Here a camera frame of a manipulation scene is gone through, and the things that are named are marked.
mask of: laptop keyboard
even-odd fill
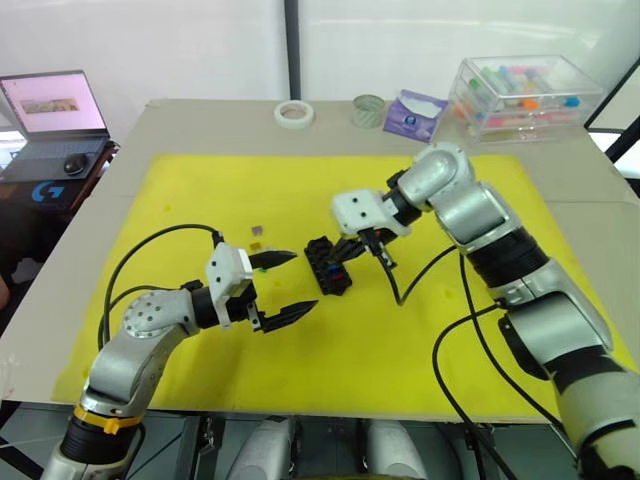
[[[27,143],[19,156],[25,158],[66,158],[73,153],[99,153],[104,146],[104,139],[95,140],[52,140],[47,142]]]

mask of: tape roll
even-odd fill
[[[299,130],[313,123],[315,112],[313,107],[300,100],[282,102],[273,110],[276,124],[282,128]]]
[[[384,100],[376,95],[359,95],[351,102],[351,121],[356,127],[375,128],[384,119]]]

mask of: yellow sheet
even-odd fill
[[[52,400],[73,402],[80,394],[97,352],[105,285],[117,261],[160,228],[197,222],[222,230],[236,246],[248,248],[258,241],[301,255],[266,273],[255,273],[259,306],[268,313],[295,301],[320,302],[297,324],[270,334],[252,333],[242,322],[227,331],[212,328],[187,339],[173,353],[152,407],[454,415],[436,384],[431,349],[443,327],[468,313],[456,254],[437,265],[402,308],[395,305],[380,265],[370,256],[347,264],[354,285],[343,297],[321,295],[303,256],[308,240],[325,234],[337,237],[329,213],[333,194],[361,187],[386,189],[386,178],[409,163],[407,157],[156,157],[96,285],[85,325]],[[546,252],[604,311],[517,159],[482,156],[473,163],[478,178],[491,182],[506,197]],[[254,225],[263,226],[262,236],[252,235]],[[408,238],[390,245],[403,290],[429,259],[450,245],[433,215],[424,215],[413,228]],[[177,287],[195,278],[204,280],[210,254],[211,241],[205,232],[173,232],[135,255],[114,293],[142,283]],[[489,305],[481,280],[471,268],[468,272],[477,308]],[[114,310],[112,332],[125,306],[123,302]],[[497,328],[500,315],[494,312],[481,320],[497,358],[534,398],[556,412],[550,384],[526,375],[512,359]],[[613,337],[616,357],[632,366],[615,329]],[[538,417],[493,370],[472,325],[448,338],[441,350],[441,365],[454,394],[476,418]]]

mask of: logitech logo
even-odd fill
[[[31,198],[34,202],[42,202],[45,199],[55,199],[60,198],[62,192],[64,191],[64,187],[59,186],[49,186],[53,182],[47,181],[39,183],[36,188],[31,192]]]

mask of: black cable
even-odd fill
[[[493,365],[493,367],[498,371],[500,376],[509,384],[511,387],[520,394],[522,398],[524,398],[529,405],[535,408],[542,416],[544,416],[549,422],[551,422],[557,429],[564,432],[564,428],[562,427],[562,423],[555,416],[553,416],[547,409],[545,409],[542,405],[531,397],[520,385],[518,385],[515,380],[513,380],[509,374],[502,368],[502,366],[498,363],[498,360],[491,352],[491,348],[487,343],[487,340],[482,333],[482,329],[480,328],[480,323],[476,317],[475,306],[473,304],[473,298],[471,296],[471,289],[469,288],[469,281],[467,279],[467,273],[465,271],[464,266],[464,256],[460,254],[460,277],[462,278],[462,286],[464,287],[464,293],[467,298],[467,304],[469,305],[469,314],[471,315],[471,319],[473,321],[473,327],[476,330],[476,334],[478,335],[478,339],[480,340],[480,344],[482,345],[482,349],[484,353],[487,354],[489,361]]]
[[[482,310],[479,310],[478,312],[476,312],[475,316],[479,317],[481,315],[484,315],[485,313],[489,313],[495,310],[496,308],[498,308],[497,305],[491,305],[490,307],[483,308]],[[484,436],[482,431],[480,431],[480,429],[475,425],[475,423],[473,423],[473,420],[471,420],[469,415],[467,415],[467,413],[463,410],[463,408],[457,402],[457,400],[449,390],[449,387],[447,387],[447,384],[442,378],[442,373],[440,372],[440,366],[438,365],[438,351],[440,350],[440,344],[442,343],[442,341],[453,329],[459,327],[465,322],[468,322],[472,318],[473,317],[471,315],[467,315],[466,317],[456,320],[452,324],[448,325],[444,330],[442,330],[442,332],[440,332],[440,335],[438,335],[438,338],[436,338],[436,341],[433,345],[433,350],[431,352],[431,363],[433,365],[433,373],[436,377],[436,381],[438,382],[438,385],[440,386],[440,389],[442,390],[442,393],[444,393],[445,397],[447,397],[447,400],[449,401],[453,409],[460,416],[460,418],[462,418],[462,421],[464,422],[465,426],[478,439],[478,441],[482,443],[482,446],[485,448],[487,453],[491,455],[491,458],[495,460],[495,462],[498,464],[500,469],[504,472],[505,476],[509,480],[518,480],[518,477],[516,477],[515,473],[513,473],[513,471],[509,468],[509,466],[504,461],[504,459],[496,451],[493,445],[491,445],[489,440],[487,440],[487,438]]]
[[[138,442],[136,443],[136,446],[133,449],[133,453],[131,454],[131,460],[129,460],[129,465],[127,466],[127,469],[122,474],[122,478],[127,478],[127,475],[129,475],[129,470],[131,469],[131,465],[133,465],[133,462],[135,461],[136,457],[140,453],[140,449],[142,448],[142,444],[144,443],[144,439],[146,437],[147,437],[147,429],[144,428],[144,425],[142,423],[139,423],[138,424]]]
[[[220,232],[218,232],[216,229],[208,226],[208,225],[202,225],[199,223],[183,223],[180,225],[173,225],[171,227],[167,227],[167,228],[163,228],[162,230],[158,230],[157,232],[149,235],[147,238],[145,238],[144,240],[142,240],[141,242],[139,242],[138,244],[136,244],[131,250],[129,250],[124,257],[122,257],[122,259],[120,260],[120,262],[118,263],[118,265],[116,265],[116,268],[113,270],[113,273],[111,274],[111,278],[109,278],[109,283],[107,284],[107,289],[106,292],[104,294],[104,307],[103,307],[103,319],[102,319],[102,324],[103,324],[103,332],[102,332],[102,338],[103,338],[103,345],[105,343],[107,343],[110,338],[111,338],[111,334],[109,331],[109,305],[111,304],[111,295],[113,293],[113,287],[116,283],[116,279],[118,278],[118,275],[120,274],[120,271],[122,270],[122,268],[125,266],[125,264],[127,263],[127,261],[129,261],[129,259],[138,251],[140,250],[142,247],[144,247],[147,243],[151,242],[152,240],[165,235],[169,232],[173,232],[176,230],[185,230],[185,229],[197,229],[197,230],[205,230],[209,233],[211,233],[211,235],[213,236],[213,241],[214,244],[217,243],[217,241],[219,241],[222,238],[222,235],[220,234]]]
[[[111,303],[109,304],[109,312],[111,312],[111,310],[113,310],[114,307],[124,297],[126,297],[127,295],[130,295],[130,294],[132,294],[134,292],[138,292],[140,290],[171,290],[171,289],[170,288],[164,288],[164,287],[157,287],[155,285],[138,285],[137,287],[128,288],[127,290],[122,292],[120,295],[118,295],[116,298],[114,298],[111,301]],[[103,331],[104,331],[104,315],[100,318],[100,324],[98,325],[98,350],[102,350],[102,347],[104,347]]]
[[[440,425],[438,425],[437,423],[434,423],[433,426],[438,431],[438,433],[440,433],[440,436],[444,439],[444,441],[447,442],[447,445],[449,445],[449,449],[451,450],[452,455],[456,459],[456,469],[458,470],[458,480],[464,480],[464,468],[462,467],[462,460],[460,459],[460,454],[458,453],[456,446],[453,444],[453,441],[451,440],[451,438],[449,438],[449,435],[447,435],[447,432],[445,432]]]
[[[164,452],[167,448],[169,448],[171,445],[173,445],[176,440],[178,440],[180,437],[182,436],[182,432],[179,433],[178,435],[176,435],[175,437],[173,437],[171,440],[169,440],[169,442],[167,442],[164,447],[162,447],[160,450],[158,450],[156,453],[154,453],[153,455],[151,455],[149,458],[147,458],[144,462],[142,462],[142,464],[136,468],[133,472],[131,472],[131,475],[129,475],[127,477],[127,480],[131,480],[140,470],[142,470],[144,467],[146,467],[150,462],[152,462],[153,460],[155,460],[158,455],[160,455],[162,452]]]
[[[411,283],[409,284],[405,292],[402,294],[402,296],[400,295],[400,291],[398,289],[398,283],[396,282],[396,279],[393,275],[393,272],[391,271],[391,268],[389,268],[389,266],[385,263],[382,257],[377,257],[378,261],[382,265],[382,268],[384,269],[384,273],[387,275],[387,278],[389,279],[391,290],[393,290],[393,298],[396,300],[396,303],[400,306],[404,305],[404,302],[406,302],[407,298],[409,298],[409,294],[413,291],[416,285],[418,285],[418,282],[422,280],[422,277],[424,277],[424,275],[429,270],[431,270],[431,267],[433,267],[436,263],[438,263],[440,260],[442,260],[444,257],[446,257],[448,254],[450,254],[454,250],[456,250],[456,247],[449,247],[443,250],[442,252],[440,252],[433,259],[431,259],[431,261],[427,263],[422,270],[420,270],[418,275],[416,275],[415,278],[411,280]]]
[[[478,439],[473,435],[469,436],[469,443],[473,450],[473,458],[476,460],[476,470],[478,470],[478,477],[480,480],[487,480],[487,470],[484,468],[484,460],[482,459],[482,450],[478,444]]]

